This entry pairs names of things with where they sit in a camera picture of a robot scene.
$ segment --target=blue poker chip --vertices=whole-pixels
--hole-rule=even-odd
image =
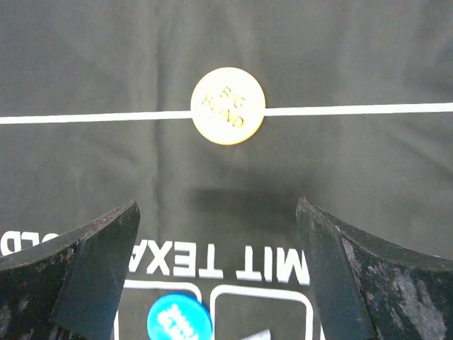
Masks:
[[[193,297],[173,293],[158,299],[147,320],[151,340],[210,340],[212,320],[208,310]]]

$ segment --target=round yellow chip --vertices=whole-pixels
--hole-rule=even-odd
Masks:
[[[209,141],[234,145],[255,134],[263,122],[265,97],[249,73],[233,67],[206,74],[193,90],[193,122]]]

